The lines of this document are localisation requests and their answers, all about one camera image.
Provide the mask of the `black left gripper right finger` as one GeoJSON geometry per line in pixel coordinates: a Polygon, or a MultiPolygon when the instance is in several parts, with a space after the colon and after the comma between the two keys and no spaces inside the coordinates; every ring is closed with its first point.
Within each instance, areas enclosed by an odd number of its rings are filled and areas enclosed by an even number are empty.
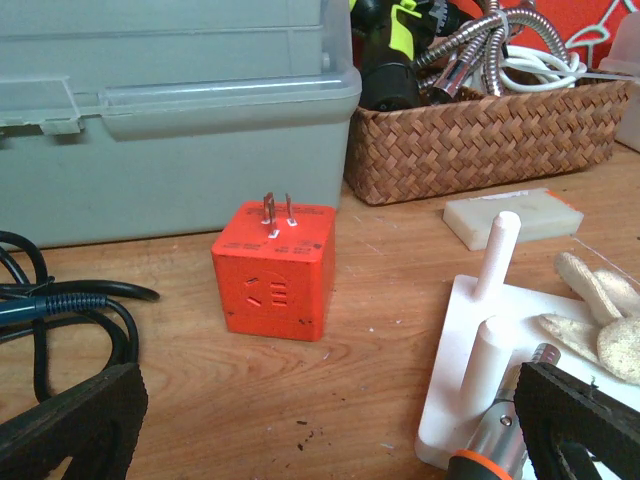
{"type": "Polygon", "coordinates": [[[598,460],[639,477],[639,412],[549,363],[521,365],[515,396],[538,479],[599,479],[598,460]]]}

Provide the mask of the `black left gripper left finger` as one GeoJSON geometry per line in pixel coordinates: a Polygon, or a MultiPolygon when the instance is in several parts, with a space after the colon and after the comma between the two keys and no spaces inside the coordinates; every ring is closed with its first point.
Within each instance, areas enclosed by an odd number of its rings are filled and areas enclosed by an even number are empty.
{"type": "Polygon", "coordinates": [[[1,477],[45,479],[65,459],[65,479],[124,479],[148,394],[136,363],[107,368],[1,425],[1,477]]]}

